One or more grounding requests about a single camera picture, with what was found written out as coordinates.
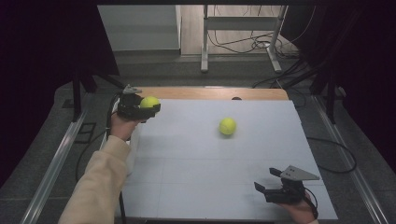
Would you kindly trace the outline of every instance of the tennis ball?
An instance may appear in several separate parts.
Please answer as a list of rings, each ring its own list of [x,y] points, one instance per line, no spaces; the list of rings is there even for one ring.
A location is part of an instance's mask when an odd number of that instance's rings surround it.
[[[151,108],[154,105],[158,105],[160,103],[160,100],[157,99],[157,97],[154,96],[146,96],[143,98],[143,100],[140,102],[140,107],[141,108]]]
[[[223,134],[233,134],[236,129],[236,122],[232,118],[222,119],[219,124],[219,130]]]

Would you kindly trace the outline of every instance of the table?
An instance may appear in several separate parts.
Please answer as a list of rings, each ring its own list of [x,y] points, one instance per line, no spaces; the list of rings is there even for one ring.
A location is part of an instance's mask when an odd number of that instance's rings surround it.
[[[301,122],[282,90],[142,88],[160,98],[162,110],[138,126],[136,153],[122,190],[127,217],[193,221],[290,220],[266,203],[257,181],[280,189],[269,168],[290,164],[319,175]],[[231,100],[238,96],[242,101]],[[217,130],[223,117],[237,131]],[[319,201],[320,219],[337,219],[322,180],[305,181]]]
[[[271,42],[266,44],[266,51],[276,73],[282,71],[275,53],[275,44],[286,13],[286,6],[281,6],[277,17],[208,17],[207,5],[204,5],[204,42],[202,45],[201,71],[208,70],[208,30],[239,31],[273,31]]]

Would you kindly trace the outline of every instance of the white tabletop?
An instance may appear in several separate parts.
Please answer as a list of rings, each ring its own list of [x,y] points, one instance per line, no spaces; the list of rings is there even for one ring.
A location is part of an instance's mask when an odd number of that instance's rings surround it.
[[[122,190],[127,217],[186,220],[290,220],[254,189],[280,189],[269,168],[318,167],[291,101],[165,100],[139,124],[131,174]],[[219,122],[232,117],[233,135]],[[318,198],[319,219],[337,219],[322,180],[305,181]]]

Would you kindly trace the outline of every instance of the beige sleeve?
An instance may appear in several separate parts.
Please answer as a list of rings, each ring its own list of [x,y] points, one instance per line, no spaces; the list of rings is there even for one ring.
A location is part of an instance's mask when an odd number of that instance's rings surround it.
[[[318,220],[315,220],[315,221],[312,221],[312,222],[310,222],[308,224],[319,224],[319,222],[318,222]]]
[[[130,150],[118,137],[108,137],[104,147],[93,153],[59,223],[114,223]]]

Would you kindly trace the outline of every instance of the wall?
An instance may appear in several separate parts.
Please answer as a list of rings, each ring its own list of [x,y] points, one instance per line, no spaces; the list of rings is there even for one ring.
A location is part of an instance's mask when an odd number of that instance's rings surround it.
[[[99,6],[113,51],[180,49],[180,6]]]

